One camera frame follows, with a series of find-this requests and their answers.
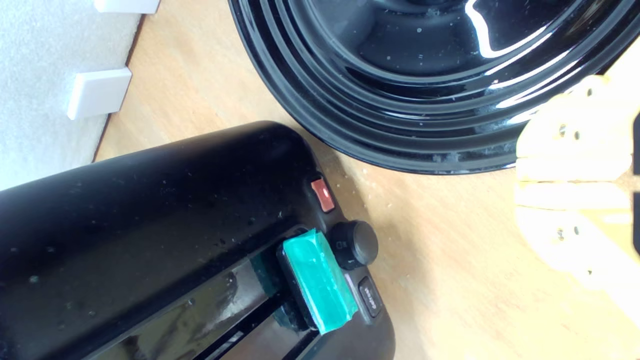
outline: white carpet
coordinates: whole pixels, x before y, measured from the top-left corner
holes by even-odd
[[[0,190],[91,162],[106,116],[69,120],[75,75],[124,67],[139,20],[92,0],[0,0]]]

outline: green tape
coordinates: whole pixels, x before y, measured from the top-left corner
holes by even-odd
[[[313,229],[285,240],[283,248],[318,331],[351,320],[358,305],[324,235]]]

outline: black knob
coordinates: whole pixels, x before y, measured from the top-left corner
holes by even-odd
[[[378,256],[378,237],[364,221],[335,224],[329,232],[329,243],[338,265],[345,270],[370,265]]]

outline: wooden surface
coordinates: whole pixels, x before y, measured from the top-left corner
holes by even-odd
[[[640,358],[640,330],[602,291],[539,260],[515,225],[515,173],[417,176],[336,153],[300,127],[248,59],[224,0],[163,0],[97,159],[270,119],[310,141],[349,218],[375,227],[371,271],[396,359]]]

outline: black plate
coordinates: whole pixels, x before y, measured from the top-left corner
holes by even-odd
[[[423,174],[512,165],[527,114],[606,69],[640,32],[634,0],[230,5],[263,80],[305,129]]]

